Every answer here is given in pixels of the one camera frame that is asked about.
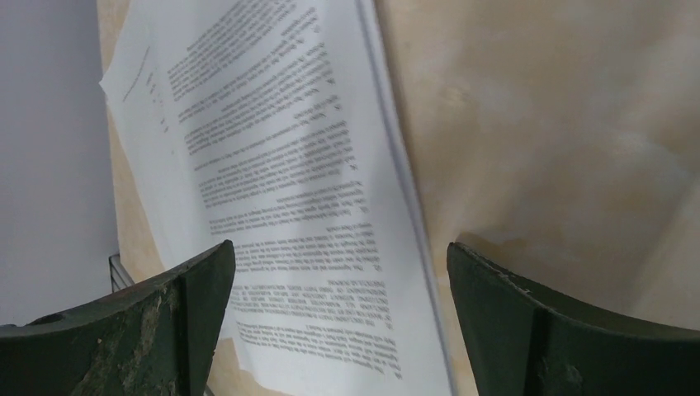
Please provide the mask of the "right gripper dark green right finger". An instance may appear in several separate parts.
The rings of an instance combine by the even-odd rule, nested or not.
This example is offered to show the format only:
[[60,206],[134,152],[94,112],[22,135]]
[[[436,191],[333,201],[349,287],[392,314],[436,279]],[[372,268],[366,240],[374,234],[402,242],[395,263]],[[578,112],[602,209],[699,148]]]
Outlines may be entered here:
[[696,395],[699,334],[579,301],[461,243],[447,272],[481,395]]

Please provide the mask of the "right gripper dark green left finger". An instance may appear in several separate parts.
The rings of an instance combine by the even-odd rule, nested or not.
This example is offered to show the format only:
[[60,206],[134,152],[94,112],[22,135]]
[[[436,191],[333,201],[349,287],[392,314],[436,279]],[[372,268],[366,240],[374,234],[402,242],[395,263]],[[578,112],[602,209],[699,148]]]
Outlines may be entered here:
[[203,394],[234,272],[224,241],[116,293],[2,326],[2,394]]

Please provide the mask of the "printed white paper sheets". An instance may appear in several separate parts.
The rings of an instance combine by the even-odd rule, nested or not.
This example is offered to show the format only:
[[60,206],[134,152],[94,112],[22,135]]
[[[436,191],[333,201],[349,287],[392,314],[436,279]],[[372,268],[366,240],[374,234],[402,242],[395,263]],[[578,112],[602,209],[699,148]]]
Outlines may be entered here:
[[164,110],[225,333],[293,395],[450,395],[371,1],[154,1]]

